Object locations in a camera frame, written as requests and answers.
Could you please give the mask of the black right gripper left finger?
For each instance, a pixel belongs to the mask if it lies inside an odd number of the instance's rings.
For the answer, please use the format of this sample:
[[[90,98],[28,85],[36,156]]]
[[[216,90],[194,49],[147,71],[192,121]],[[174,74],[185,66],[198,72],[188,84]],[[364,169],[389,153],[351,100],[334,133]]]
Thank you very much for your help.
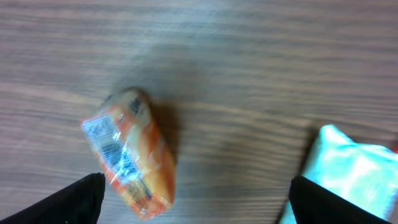
[[[96,224],[104,199],[105,184],[103,173],[89,174],[1,220],[1,224]]]

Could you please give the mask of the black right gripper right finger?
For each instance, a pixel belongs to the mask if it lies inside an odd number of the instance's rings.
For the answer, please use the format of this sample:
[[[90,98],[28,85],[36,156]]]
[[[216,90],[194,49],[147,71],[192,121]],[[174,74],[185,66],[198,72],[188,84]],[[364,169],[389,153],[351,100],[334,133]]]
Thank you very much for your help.
[[[297,224],[391,224],[303,176],[292,179],[289,201]]]

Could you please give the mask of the teal snack packet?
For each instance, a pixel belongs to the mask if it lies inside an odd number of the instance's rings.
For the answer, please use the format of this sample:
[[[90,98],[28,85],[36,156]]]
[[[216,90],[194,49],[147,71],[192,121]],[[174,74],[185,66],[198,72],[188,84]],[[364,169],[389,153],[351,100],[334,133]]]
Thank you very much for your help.
[[[397,154],[356,143],[332,124],[320,128],[298,176],[385,221],[397,200]],[[289,200],[280,223],[296,223]]]

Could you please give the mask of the orange Kleenex tissue pack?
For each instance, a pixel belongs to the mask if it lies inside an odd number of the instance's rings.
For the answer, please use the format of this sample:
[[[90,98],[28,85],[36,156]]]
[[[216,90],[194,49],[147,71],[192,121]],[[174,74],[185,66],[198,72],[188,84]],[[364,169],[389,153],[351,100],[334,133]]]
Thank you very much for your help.
[[[110,185],[139,219],[172,207],[176,161],[143,91],[114,92],[80,127]]]

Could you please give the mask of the red coffee stick sachet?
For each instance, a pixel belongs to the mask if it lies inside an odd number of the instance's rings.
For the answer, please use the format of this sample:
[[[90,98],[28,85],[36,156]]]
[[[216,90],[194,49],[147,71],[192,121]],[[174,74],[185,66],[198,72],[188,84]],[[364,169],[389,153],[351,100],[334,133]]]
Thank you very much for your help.
[[[395,142],[394,143],[394,145],[393,145],[393,147],[392,147],[392,152],[394,152],[394,153],[398,153],[398,142]]]

